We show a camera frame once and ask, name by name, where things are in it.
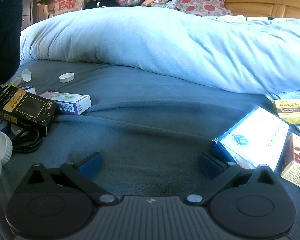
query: blue bed sheet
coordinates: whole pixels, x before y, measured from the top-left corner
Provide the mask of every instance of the blue bed sheet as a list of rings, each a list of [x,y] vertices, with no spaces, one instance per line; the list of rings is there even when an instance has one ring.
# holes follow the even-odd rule
[[[33,163],[46,168],[77,162],[95,151],[104,166],[93,181],[122,195],[190,193],[207,181],[198,157],[255,105],[271,111],[262,94],[238,94],[162,76],[137,68],[63,61],[23,61],[17,74],[30,69],[37,94],[90,95],[92,107],[80,116],[59,115],[40,148],[14,154],[0,180],[0,240],[12,239],[4,219],[8,198]],[[60,83],[61,74],[74,80]],[[297,208],[292,240],[300,240],[300,188],[281,180]]]

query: light blue comforter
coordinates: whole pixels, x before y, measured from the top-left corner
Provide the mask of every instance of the light blue comforter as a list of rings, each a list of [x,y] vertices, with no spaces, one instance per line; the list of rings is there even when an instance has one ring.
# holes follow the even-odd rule
[[[300,20],[231,23],[164,8],[97,8],[21,32],[21,59],[104,62],[239,93],[300,90]]]

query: pillow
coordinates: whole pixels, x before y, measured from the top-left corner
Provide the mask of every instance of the pillow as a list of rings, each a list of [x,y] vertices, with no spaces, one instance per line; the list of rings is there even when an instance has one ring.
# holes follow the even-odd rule
[[[226,9],[223,0],[178,0],[177,8],[184,13],[197,16],[224,16],[233,15]]]

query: logo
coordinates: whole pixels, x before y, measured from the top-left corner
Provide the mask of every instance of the logo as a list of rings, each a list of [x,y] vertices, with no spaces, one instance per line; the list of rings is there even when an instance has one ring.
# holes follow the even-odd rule
[[[232,136],[232,140],[237,144],[240,145],[241,147],[247,147],[249,146],[249,140],[247,138],[245,138],[243,135],[241,134],[234,134]]]
[[[156,202],[156,200],[154,200],[153,198],[149,198],[149,199],[147,200],[147,202],[150,203],[150,204],[153,204],[154,202]]]

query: wooden cabinet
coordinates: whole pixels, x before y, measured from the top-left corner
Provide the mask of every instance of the wooden cabinet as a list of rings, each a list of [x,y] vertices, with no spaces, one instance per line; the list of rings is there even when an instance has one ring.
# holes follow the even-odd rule
[[[22,16],[22,30],[31,25],[30,16]]]
[[[22,0],[22,30],[37,22],[37,0]]]

